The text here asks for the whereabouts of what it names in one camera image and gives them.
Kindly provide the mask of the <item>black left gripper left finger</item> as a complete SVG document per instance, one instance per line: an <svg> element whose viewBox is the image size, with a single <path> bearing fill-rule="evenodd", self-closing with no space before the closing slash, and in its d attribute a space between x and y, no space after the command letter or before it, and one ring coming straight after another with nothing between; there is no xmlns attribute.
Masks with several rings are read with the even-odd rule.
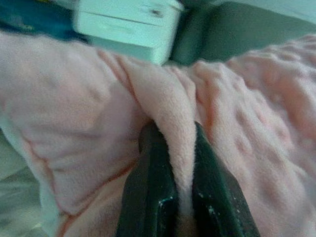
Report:
<svg viewBox="0 0 316 237"><path fill-rule="evenodd" d="M118 237L174 237L178 195L168 146L154 122L142 128L139 152L123 190Z"/></svg>

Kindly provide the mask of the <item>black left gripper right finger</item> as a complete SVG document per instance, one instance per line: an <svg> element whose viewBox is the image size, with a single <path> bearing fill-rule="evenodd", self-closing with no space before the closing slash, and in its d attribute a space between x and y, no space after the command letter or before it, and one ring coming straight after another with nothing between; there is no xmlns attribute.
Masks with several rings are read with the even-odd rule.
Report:
<svg viewBox="0 0 316 237"><path fill-rule="evenodd" d="M260 237L241 187L196 123L193 207L198 237Z"/></svg>

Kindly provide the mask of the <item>pink dotted plush pillow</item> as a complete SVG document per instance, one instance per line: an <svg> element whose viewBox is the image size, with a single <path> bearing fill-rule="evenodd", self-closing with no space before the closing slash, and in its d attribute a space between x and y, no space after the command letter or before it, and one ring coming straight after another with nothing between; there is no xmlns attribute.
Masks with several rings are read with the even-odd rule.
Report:
<svg viewBox="0 0 316 237"><path fill-rule="evenodd" d="M316 237L316 34L188 68L0 32L0 129L40 183L49 237L113 237L138 135L170 146L192 231L195 121L262 237Z"/></svg>

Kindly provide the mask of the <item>light blue child chair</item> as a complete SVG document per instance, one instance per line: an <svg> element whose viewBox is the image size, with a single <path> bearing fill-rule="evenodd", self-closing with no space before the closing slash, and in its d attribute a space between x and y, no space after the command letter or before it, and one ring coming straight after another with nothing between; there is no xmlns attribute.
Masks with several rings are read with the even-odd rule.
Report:
<svg viewBox="0 0 316 237"><path fill-rule="evenodd" d="M178 0L77 0L73 25L90 45L162 65L183 10Z"/></svg>

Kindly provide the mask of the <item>blue suitcase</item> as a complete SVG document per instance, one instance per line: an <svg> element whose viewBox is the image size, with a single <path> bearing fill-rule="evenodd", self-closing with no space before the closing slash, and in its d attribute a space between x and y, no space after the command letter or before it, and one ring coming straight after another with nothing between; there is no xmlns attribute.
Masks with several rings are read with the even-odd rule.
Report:
<svg viewBox="0 0 316 237"><path fill-rule="evenodd" d="M0 30L87 42L72 24L73 10L53 0L0 0Z"/></svg>

